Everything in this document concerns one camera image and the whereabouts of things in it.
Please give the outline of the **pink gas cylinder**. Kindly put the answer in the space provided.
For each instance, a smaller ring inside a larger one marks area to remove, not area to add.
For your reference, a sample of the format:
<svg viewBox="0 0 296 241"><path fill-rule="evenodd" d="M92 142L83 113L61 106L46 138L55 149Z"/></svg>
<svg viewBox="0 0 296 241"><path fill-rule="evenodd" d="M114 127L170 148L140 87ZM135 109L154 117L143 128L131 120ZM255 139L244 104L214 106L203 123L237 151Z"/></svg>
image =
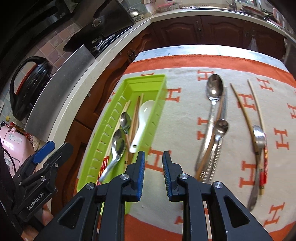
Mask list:
<svg viewBox="0 0 296 241"><path fill-rule="evenodd" d="M4 160L12 177L23 162L35 153L30 141L15 128L1 127L1 144L6 150Z"/></svg>

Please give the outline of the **stainless steel counter panel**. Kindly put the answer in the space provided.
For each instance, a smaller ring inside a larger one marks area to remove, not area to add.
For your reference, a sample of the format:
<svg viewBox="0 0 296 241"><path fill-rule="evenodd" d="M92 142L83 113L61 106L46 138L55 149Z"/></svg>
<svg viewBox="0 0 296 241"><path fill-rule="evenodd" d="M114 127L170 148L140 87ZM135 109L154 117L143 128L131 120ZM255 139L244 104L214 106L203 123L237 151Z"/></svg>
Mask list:
<svg viewBox="0 0 296 241"><path fill-rule="evenodd" d="M94 62L91 52L82 45L56 71L38 97L25 131L46 142L58 114L81 76Z"/></svg>

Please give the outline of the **orange beige H-pattern cloth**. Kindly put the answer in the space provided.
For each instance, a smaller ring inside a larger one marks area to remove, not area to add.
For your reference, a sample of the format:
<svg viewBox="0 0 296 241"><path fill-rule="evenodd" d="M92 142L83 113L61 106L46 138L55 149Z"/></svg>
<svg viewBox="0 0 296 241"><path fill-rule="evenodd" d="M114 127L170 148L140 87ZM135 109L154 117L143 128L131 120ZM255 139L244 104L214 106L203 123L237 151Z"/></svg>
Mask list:
<svg viewBox="0 0 296 241"><path fill-rule="evenodd" d="M100 113L115 102L123 84L123 103L133 115L140 96L144 101L161 94L155 118L148 124L144 188L141 201L129 204L125 220L126 240L181 240L182 204L171 203L162 168L164 151L183 170L195 175L204 171L214 145L214 132L207 130L210 100L208 78L217 74L228 91L216 104L215 119L229 123L220 158L211 181L221 181L247 204L254 187L256 161L249 127L259 125L267 135L268 172L264 194L252 214L273 240L284 240L295 225L295 79L278 59L262 60L218 55L172 55L148 57L130 64L111 86L86 99L96 101ZM152 79L165 75L163 92L157 84L128 85L127 78Z"/></svg>

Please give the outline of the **medium steel spoon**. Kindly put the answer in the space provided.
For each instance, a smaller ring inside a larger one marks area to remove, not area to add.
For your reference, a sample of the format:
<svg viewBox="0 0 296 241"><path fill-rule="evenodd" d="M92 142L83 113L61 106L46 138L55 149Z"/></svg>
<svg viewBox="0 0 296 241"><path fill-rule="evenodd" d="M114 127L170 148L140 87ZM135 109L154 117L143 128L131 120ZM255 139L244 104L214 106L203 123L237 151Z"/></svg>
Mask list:
<svg viewBox="0 0 296 241"><path fill-rule="evenodd" d="M210 152L208 161L206 162L202 173L200 175L203 183L210 183L216 171L217 163L219 160L222 140L229 128L229 123L225 119L217 120L214 126L214 144Z"/></svg>

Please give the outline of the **small steel spoon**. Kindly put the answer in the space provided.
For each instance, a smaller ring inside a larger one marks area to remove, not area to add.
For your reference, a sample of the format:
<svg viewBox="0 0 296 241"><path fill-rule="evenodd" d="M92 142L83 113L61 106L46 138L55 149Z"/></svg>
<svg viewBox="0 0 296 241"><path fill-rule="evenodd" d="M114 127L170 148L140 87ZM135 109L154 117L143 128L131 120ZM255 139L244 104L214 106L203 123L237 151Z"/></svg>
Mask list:
<svg viewBox="0 0 296 241"><path fill-rule="evenodd" d="M128 134L131 124L132 120L129 114L127 112L123 112L120 116L120 126L126 134Z"/></svg>

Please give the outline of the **steel round soup spoon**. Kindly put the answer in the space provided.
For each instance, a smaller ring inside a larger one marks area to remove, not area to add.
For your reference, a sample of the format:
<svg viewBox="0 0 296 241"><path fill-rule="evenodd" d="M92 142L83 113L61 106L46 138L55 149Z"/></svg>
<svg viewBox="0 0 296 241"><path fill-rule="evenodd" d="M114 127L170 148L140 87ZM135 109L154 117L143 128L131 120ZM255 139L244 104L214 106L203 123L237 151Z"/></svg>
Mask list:
<svg viewBox="0 0 296 241"><path fill-rule="evenodd" d="M107 167L104 169L102 175L99 178L99 182L102 183L114 166L118 163L125 152L125 132L119 128L115 131L111 141L111 154L112 160L109 162Z"/></svg>

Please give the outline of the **white ceramic soup spoon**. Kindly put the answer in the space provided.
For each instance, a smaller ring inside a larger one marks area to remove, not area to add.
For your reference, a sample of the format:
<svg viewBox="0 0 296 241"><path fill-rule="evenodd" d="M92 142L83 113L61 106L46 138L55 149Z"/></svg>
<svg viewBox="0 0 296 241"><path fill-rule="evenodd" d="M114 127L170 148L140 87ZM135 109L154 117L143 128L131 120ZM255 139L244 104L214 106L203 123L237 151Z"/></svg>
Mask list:
<svg viewBox="0 0 296 241"><path fill-rule="evenodd" d="M152 108L154 106L154 100L148 100L145 103L141 105L139 108L138 113L138 120L139 120L139 126L137 129L137 132L135 134L135 137L131 143L131 146L129 148L129 152L134 154L139 146L140 139L142 137L142 134L144 133L145 127L148 123L148 119L150 116L150 113L152 111Z"/></svg>

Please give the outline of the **large steel spoon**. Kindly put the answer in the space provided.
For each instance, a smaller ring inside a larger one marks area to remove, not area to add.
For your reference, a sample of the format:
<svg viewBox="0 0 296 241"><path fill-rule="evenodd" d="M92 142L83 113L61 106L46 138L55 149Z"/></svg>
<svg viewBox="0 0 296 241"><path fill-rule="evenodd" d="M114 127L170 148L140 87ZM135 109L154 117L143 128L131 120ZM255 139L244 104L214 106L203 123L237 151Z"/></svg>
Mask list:
<svg viewBox="0 0 296 241"><path fill-rule="evenodd" d="M214 128L216 104L221 99L222 94L223 94L223 81L218 74L212 74L208 78L208 81L206 84L206 96L211 102L209 116L208 116L208 125L206 127L204 140L202 142L202 145L200 147L200 151L197 157L195 171L197 171L198 168L201 167L201 162L209 147L212 133L213 133L213 128Z"/></svg>

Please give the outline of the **lime green utensil tray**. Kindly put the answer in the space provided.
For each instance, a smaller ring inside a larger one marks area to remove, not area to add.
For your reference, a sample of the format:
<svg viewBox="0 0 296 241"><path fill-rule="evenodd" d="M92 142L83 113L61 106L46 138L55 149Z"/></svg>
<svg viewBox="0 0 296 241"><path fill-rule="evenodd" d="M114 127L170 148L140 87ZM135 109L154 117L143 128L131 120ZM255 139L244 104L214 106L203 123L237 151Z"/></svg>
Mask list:
<svg viewBox="0 0 296 241"><path fill-rule="evenodd" d="M99 178L103 160L107 154L107 147L114 132L119 128L119 118L126 111L133 116L137 99L141 96L141 109L147 113L147 123L144 128L138 128L132 141L133 151L149 153L156 129L164 109L167 95L166 76L146 75L126 78L118 89L111 95L105 111L100 116L97 129L94 131L89 149L78 175L76 190L89 183L95 183Z"/></svg>

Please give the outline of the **pale red-banded chopstick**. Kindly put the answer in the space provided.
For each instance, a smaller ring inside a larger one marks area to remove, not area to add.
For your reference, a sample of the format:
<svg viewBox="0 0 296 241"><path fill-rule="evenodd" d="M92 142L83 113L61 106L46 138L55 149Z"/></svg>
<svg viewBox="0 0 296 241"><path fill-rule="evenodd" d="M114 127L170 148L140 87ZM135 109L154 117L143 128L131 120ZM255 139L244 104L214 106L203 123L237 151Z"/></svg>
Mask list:
<svg viewBox="0 0 296 241"><path fill-rule="evenodd" d="M265 184L267 183L267 172L268 172L268 147L267 147L267 141L266 141L265 126L264 126L259 102L257 100L257 96L256 96L256 93L255 93L254 88L252 86L252 83L249 79L247 80L247 83L248 83L251 93L253 95L255 106L257 109L257 115L259 118L259 130L258 131L260 131L263 136L263 154L262 154L260 166L259 166L259 169L260 169L259 195L263 195L264 191L265 191L264 187L265 187Z"/></svg>

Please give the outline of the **black gas stove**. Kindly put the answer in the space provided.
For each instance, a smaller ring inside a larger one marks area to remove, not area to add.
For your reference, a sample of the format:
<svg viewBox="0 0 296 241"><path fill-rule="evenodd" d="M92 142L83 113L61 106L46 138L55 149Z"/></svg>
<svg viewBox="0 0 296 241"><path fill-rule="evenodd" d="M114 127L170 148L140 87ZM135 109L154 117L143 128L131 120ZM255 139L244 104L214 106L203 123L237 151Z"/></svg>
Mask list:
<svg viewBox="0 0 296 241"><path fill-rule="evenodd" d="M63 51L75 52L84 45L94 56L135 24L119 1L81 1L75 8L74 20L82 29L70 38Z"/></svg>

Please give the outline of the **steel fork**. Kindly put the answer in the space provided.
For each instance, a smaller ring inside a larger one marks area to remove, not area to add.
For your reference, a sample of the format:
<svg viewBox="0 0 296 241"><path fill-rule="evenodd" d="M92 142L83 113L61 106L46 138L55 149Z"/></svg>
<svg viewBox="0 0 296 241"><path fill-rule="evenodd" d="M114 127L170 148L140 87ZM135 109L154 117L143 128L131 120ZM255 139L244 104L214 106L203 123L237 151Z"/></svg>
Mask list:
<svg viewBox="0 0 296 241"><path fill-rule="evenodd" d="M255 177L254 177L254 186L252 188L250 198L248 200L247 209L252 211L255 208L255 204L257 202L257 197L259 195L259 164L261 160L261 153L263 149L263 136L259 130L259 126L253 125L253 135L254 135L254 153L255 153L255 160L256 160L256 170L255 170Z"/></svg>

